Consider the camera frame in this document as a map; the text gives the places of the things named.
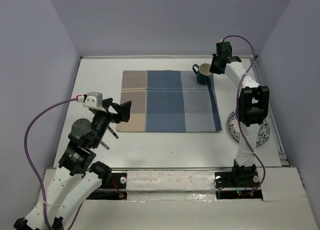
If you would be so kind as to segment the green mug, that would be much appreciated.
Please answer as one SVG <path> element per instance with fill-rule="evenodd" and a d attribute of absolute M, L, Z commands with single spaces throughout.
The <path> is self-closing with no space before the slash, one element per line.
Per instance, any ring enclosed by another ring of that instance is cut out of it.
<path fill-rule="evenodd" d="M 192 66 L 192 70 L 196 74 L 196 81 L 198 84 L 205 85 L 207 83 L 212 75 L 210 69 L 211 65 L 209 63 L 202 63 L 201 65 L 194 64 Z"/>

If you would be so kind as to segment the blue and beige cloth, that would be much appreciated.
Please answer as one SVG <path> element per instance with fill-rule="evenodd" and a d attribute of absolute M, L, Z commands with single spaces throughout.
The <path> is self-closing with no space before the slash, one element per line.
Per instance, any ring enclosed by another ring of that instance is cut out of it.
<path fill-rule="evenodd" d="M 126 70 L 120 102 L 131 101 L 122 133 L 215 133 L 222 130 L 214 78 L 206 84 L 193 71 Z"/>

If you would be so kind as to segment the blue floral plate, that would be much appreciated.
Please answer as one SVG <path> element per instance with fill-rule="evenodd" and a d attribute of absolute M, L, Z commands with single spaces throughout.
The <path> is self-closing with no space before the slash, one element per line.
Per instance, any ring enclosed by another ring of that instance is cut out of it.
<path fill-rule="evenodd" d="M 237 115 L 236 111 L 232 111 L 227 119 L 227 127 L 229 130 L 229 133 L 232 135 L 232 137 L 239 141 L 240 140 L 240 129 L 238 125 Z M 263 120 L 263 123 L 260 125 L 258 134 L 257 134 L 257 140 L 256 140 L 256 146 L 261 146 L 264 143 L 267 142 L 271 135 L 271 127 L 269 125 L 269 122 L 265 118 Z"/>

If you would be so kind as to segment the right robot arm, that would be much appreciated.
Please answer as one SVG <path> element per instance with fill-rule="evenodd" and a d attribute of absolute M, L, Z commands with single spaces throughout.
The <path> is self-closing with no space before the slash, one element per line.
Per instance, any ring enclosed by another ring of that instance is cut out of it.
<path fill-rule="evenodd" d="M 240 131 L 233 167 L 230 171 L 215 173 L 215 186 L 219 190 L 258 186 L 256 142 L 259 129 L 268 116 L 270 89 L 248 74 L 241 59 L 233 55 L 230 42 L 225 40 L 216 44 L 210 72 L 226 75 L 236 86 L 235 113 Z"/>

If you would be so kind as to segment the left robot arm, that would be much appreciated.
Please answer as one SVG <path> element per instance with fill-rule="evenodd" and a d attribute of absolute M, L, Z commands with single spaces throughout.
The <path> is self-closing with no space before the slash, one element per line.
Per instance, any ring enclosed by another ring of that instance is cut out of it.
<path fill-rule="evenodd" d="M 69 142 L 58 162 L 48 186 L 44 185 L 28 150 L 28 136 L 32 125 L 50 107 L 43 110 L 28 125 L 24 134 L 24 151 L 41 188 L 41 197 L 31 212 L 15 221 L 16 230 L 64 230 L 68 221 L 75 222 L 83 202 L 91 193 L 104 188 L 112 180 L 112 169 L 101 161 L 94 161 L 96 149 L 111 123 L 130 120 L 132 101 L 115 103 L 99 92 L 89 92 L 67 99 L 66 103 L 82 103 L 93 113 L 93 119 L 77 119 L 68 134 Z"/>

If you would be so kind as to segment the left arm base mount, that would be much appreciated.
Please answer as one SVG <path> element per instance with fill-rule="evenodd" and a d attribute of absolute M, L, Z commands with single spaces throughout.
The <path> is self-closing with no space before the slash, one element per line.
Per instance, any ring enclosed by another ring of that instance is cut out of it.
<path fill-rule="evenodd" d="M 102 183 L 98 189 L 94 190 L 87 200 L 126 200 L 127 199 L 128 173 L 125 171 L 113 171 L 111 179 Z"/>

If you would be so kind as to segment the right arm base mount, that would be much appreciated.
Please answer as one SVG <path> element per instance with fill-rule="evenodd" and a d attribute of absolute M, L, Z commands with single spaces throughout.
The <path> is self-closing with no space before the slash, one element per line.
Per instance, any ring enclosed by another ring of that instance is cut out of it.
<path fill-rule="evenodd" d="M 217 200 L 263 199 L 257 172 L 235 182 L 230 171 L 218 171 L 214 173 L 213 186 Z"/>

